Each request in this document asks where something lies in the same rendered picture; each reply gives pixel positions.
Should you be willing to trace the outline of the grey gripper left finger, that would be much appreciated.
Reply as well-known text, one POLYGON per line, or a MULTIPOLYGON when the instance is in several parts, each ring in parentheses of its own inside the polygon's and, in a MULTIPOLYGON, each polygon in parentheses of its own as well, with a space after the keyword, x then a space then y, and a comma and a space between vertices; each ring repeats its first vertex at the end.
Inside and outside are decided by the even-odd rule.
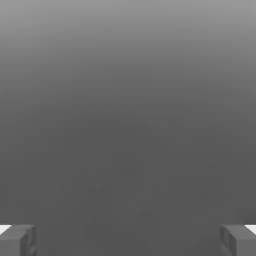
POLYGON ((36 226, 0 224, 0 256, 38 256, 36 226))

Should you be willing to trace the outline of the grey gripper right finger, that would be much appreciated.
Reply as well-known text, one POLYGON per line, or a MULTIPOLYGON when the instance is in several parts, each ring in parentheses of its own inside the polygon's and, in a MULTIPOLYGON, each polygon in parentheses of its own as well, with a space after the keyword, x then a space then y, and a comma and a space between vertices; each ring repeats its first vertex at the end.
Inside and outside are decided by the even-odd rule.
POLYGON ((221 225, 219 235, 223 256, 256 256, 256 224, 221 225))

